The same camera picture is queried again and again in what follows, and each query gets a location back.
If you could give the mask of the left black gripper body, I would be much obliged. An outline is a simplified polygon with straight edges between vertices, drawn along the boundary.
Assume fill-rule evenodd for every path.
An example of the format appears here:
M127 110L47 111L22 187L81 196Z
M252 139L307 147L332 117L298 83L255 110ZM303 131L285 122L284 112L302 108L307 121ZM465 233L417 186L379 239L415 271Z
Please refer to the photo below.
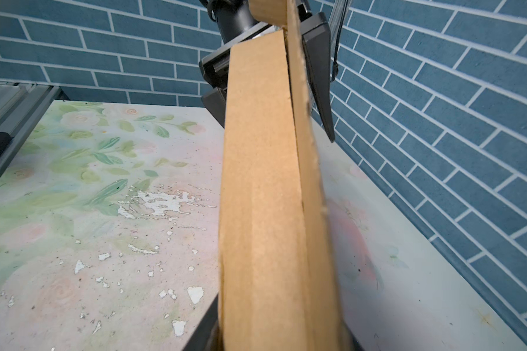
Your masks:
M200 60L213 88L309 88L312 13L307 1L203 1L223 46Z

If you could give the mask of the brown cardboard box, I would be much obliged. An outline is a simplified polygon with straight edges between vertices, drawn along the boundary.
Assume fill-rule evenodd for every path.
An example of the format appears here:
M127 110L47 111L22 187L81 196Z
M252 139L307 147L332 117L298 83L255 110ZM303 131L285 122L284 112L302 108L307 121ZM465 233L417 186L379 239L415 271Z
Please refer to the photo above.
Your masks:
M350 350L294 1L252 1L276 31L233 45L219 218L221 350Z

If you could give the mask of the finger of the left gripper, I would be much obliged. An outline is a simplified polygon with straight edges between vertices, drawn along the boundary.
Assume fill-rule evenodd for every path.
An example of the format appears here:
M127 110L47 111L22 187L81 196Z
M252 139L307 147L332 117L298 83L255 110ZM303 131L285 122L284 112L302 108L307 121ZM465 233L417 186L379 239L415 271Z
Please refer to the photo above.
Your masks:
M306 16L301 22L301 33L311 92L324 130L334 143L335 128L329 99L331 34L325 14Z
M226 95L226 89L216 87L201 97L203 106L222 128L225 128Z

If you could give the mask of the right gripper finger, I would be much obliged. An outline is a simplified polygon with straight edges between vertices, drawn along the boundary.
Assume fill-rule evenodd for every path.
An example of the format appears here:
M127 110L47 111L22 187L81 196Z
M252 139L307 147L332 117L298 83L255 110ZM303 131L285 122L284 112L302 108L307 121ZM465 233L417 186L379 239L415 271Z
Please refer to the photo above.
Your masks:
M216 295L182 350L217 351L219 349L220 328L218 321L218 295Z

